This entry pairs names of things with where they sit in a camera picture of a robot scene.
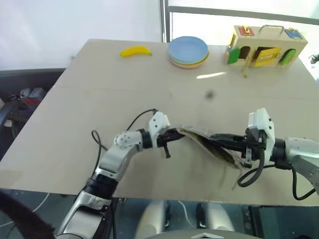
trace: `metal handle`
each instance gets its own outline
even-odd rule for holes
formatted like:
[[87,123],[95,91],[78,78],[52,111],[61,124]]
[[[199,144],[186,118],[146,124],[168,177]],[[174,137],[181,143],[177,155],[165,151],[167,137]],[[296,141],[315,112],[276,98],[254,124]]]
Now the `metal handle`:
[[259,29],[259,33],[261,32],[261,30],[264,28],[264,27],[278,27],[278,28],[281,28],[281,32],[279,33],[279,35],[281,33],[283,33],[283,31],[285,30],[285,28],[283,26],[277,26],[277,25],[263,25],[260,29]]

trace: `white wall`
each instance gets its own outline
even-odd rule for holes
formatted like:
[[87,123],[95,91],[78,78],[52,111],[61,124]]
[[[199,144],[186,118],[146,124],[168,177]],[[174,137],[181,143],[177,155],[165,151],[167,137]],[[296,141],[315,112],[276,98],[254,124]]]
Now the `white wall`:
[[0,0],[0,70],[64,68],[89,38],[161,41],[159,0]]

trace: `plate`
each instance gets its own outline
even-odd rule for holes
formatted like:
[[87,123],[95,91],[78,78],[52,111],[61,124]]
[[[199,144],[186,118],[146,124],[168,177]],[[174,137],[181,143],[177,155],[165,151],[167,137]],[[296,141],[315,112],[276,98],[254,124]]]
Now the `plate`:
[[201,65],[206,61],[207,58],[208,58],[208,56],[207,56],[205,59],[203,59],[202,61],[200,61],[200,62],[198,62],[198,63],[196,63],[196,64],[192,64],[192,65],[182,65],[182,64],[178,64],[177,62],[175,62],[175,61],[172,60],[171,58],[169,58],[169,61],[170,61],[173,65],[175,65],[175,66],[177,66],[177,67],[180,67],[180,68],[183,68],[183,69],[193,69],[193,68],[197,68],[197,67],[201,66]]
[[200,62],[206,60],[206,59],[208,58],[208,56],[209,56],[209,52],[207,53],[207,56],[206,56],[203,60],[201,60],[201,61],[199,61],[199,62],[192,62],[192,63],[187,63],[187,64],[185,64],[185,63],[182,62],[182,61],[178,61],[177,59],[173,58],[172,56],[169,56],[169,58],[170,58],[170,60],[176,62],[177,64],[185,65],[185,66],[190,66],[190,65],[198,64],[198,63],[200,63]]
[[184,64],[196,64],[208,54],[206,43],[194,36],[181,36],[174,39],[168,46],[169,55]]

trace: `yellow banana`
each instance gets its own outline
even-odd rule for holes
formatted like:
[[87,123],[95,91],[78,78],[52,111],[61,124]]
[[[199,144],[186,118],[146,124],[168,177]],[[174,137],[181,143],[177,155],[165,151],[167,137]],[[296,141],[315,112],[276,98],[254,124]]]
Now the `yellow banana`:
[[151,51],[145,46],[132,46],[132,47],[127,48],[124,51],[122,51],[120,56],[128,57],[128,56],[132,56],[135,54],[147,54],[150,56],[152,55]]

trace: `floor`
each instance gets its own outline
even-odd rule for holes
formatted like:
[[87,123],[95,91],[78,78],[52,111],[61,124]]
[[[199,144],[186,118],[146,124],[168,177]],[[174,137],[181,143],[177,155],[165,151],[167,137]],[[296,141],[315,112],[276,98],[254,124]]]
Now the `floor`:
[[[47,196],[46,193],[3,190],[15,199],[35,209]],[[36,213],[54,228],[58,228],[64,216],[73,204],[75,196],[50,194]],[[119,203],[116,210],[117,234],[119,239],[132,239],[139,219],[150,200],[127,199]],[[170,201],[171,222],[168,231],[190,229],[182,206]],[[197,202],[184,202],[188,217],[196,225],[195,207]],[[245,233],[250,224],[244,221],[243,205],[223,204],[235,231]],[[262,226],[266,239],[297,239],[307,235],[312,239],[319,238],[319,207],[263,207],[260,208]],[[13,224],[2,226],[10,219],[0,212],[0,239],[21,239],[22,236]]]

